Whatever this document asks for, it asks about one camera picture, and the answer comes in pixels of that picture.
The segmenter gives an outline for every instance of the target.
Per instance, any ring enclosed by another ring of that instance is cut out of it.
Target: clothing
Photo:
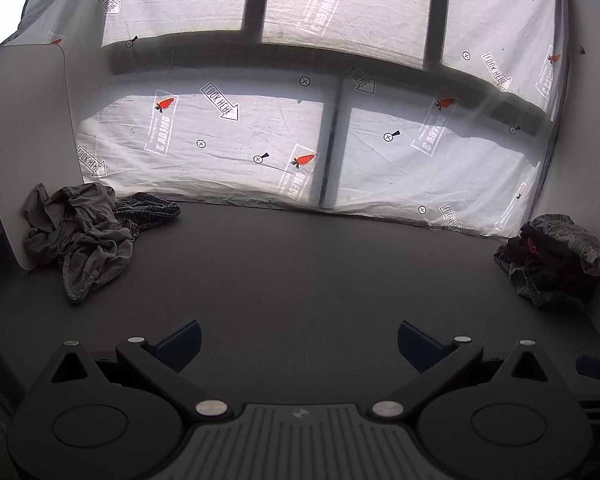
[[[598,262],[596,267],[594,260],[583,263],[581,255],[586,256],[595,247],[600,256],[600,243],[594,244],[593,240],[596,239],[573,222],[568,234],[564,232],[564,225],[556,230],[555,225],[547,223],[548,220],[566,222],[565,218],[571,221],[570,218],[551,215],[554,218],[547,219],[547,216],[523,225],[520,236],[510,238],[506,245],[500,246],[494,258],[516,284],[518,294],[530,299],[536,308],[567,304],[583,306],[593,297],[600,281],[600,257],[595,260]],[[546,228],[547,225],[552,228],[546,232],[535,227]],[[572,247],[576,238],[569,238],[568,244],[565,240],[569,235],[590,240],[591,246],[587,252],[574,252]]]
[[[38,184],[24,213],[32,227],[25,250],[39,265],[57,260],[67,297],[81,303],[126,269],[140,231],[179,215],[180,207],[146,193],[117,201],[113,188],[97,182],[63,187],[51,197]]]

